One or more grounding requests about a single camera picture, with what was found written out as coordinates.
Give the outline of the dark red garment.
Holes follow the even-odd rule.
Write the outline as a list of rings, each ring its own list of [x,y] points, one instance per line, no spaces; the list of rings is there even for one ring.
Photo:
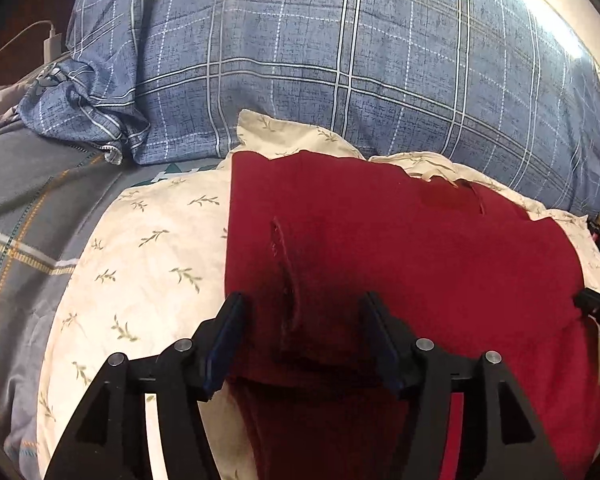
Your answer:
[[[225,289],[250,302],[230,376],[262,479],[388,479],[408,406],[374,381],[361,298],[447,352],[501,353],[562,472],[600,444],[598,329],[564,230],[483,185],[300,152],[232,159]]]

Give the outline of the cream leaf-print pillow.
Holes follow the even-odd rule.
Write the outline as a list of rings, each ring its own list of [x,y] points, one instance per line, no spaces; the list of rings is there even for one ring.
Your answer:
[[[100,218],[56,311],[38,384],[38,470],[46,474],[74,409],[102,361],[122,351],[151,356],[189,336],[222,302],[230,158],[242,151],[269,159],[306,150],[363,159],[337,133],[282,122],[250,110],[238,117],[238,148],[220,169],[166,172],[166,183],[126,188]],[[576,248],[584,284],[600,292],[600,252],[585,240],[585,220],[506,188],[497,180],[431,152],[374,156],[411,177],[464,179],[498,192],[530,214],[554,219]],[[227,387],[202,419],[222,479],[257,479],[251,445]]]

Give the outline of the blue plaid pillow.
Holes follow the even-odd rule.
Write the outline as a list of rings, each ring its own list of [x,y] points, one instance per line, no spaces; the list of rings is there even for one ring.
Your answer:
[[[600,209],[600,70],[543,0],[76,0],[67,47],[19,117],[110,162],[221,158],[253,110]]]

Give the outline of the grey plaid bed sheet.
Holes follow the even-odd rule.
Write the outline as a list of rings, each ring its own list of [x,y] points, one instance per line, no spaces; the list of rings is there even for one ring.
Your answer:
[[[23,478],[40,475],[38,381],[50,328],[99,218],[132,185],[216,164],[116,166],[90,146],[23,128],[0,134],[0,448]]]

